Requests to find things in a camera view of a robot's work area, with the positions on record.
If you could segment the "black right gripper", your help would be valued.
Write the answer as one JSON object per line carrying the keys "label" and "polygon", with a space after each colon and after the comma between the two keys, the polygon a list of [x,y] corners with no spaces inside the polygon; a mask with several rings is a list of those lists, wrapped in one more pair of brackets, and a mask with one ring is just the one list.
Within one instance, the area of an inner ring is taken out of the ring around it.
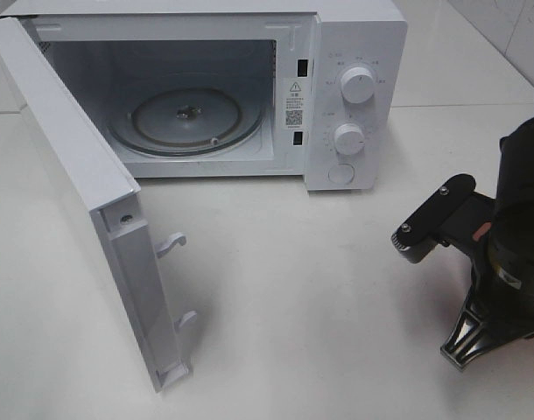
{"label": "black right gripper", "polygon": [[459,371],[510,341],[534,337],[534,210],[493,217],[479,193],[441,226],[471,259],[471,286],[441,354]]}

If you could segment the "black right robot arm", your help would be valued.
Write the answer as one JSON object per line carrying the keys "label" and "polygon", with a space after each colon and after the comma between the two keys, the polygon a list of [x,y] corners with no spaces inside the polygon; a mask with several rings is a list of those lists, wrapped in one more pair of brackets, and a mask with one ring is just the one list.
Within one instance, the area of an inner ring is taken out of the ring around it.
{"label": "black right robot arm", "polygon": [[495,197],[472,193],[440,228],[472,263],[467,297],[440,348],[459,370],[534,337],[534,117],[499,146]]}

